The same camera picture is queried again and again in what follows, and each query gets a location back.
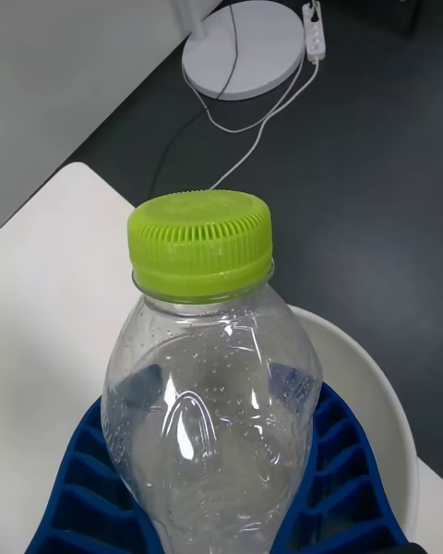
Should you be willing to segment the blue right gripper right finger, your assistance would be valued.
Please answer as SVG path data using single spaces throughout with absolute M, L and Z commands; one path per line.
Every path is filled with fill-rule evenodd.
M 276 536 L 278 553 L 383 553 L 408 544 L 363 428 L 323 384 L 305 475 Z

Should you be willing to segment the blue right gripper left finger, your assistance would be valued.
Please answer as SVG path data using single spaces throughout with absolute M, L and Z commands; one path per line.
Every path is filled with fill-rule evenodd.
M 101 402 L 66 448 L 28 553 L 160 553 L 150 519 L 115 472 L 102 434 Z

